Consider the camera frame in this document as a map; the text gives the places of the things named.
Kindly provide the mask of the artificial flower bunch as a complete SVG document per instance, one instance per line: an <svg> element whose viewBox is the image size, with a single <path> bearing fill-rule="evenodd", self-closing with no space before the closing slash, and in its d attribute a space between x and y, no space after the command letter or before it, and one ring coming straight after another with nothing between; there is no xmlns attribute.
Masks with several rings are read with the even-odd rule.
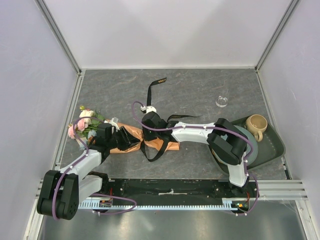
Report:
<svg viewBox="0 0 320 240"><path fill-rule="evenodd" d="M86 142L96 135L98 125L105 119L98 112L90 110L83 105L79 109L81 110L79 114L79 118L81 119L76 124L69 124L67 135L71 139L76 139L75 133L77 133L80 139Z"/></svg>

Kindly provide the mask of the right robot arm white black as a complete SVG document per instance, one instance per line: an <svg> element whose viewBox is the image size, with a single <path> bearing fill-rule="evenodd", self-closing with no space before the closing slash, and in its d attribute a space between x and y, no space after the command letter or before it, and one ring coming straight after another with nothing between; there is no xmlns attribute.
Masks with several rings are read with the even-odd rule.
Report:
<svg viewBox="0 0 320 240"><path fill-rule="evenodd" d="M141 126L145 141L162 140L159 152L149 161L159 159L170 143L193 142L209 146L216 158L227 165L229 173L229 191L235 197L247 191L249 173L247 158L253 152L253 144L235 125L219 118L207 124L189 124L178 121L180 117L165 121L156 112L146 113Z"/></svg>

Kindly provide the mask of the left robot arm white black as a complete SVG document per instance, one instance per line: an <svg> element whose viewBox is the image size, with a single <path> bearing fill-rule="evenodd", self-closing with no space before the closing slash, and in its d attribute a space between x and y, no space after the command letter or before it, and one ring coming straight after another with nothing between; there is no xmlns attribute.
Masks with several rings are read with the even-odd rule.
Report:
<svg viewBox="0 0 320 240"><path fill-rule="evenodd" d="M140 140L124 126L116 129L110 123L98 125L96 135L89 141L88 148L80 157L60 170L49 170L43 178L37 202L37 213L55 219L71 220L79 204L92 194L106 196L110 185L103 178L90 174L102 164L111 150L128 150Z"/></svg>

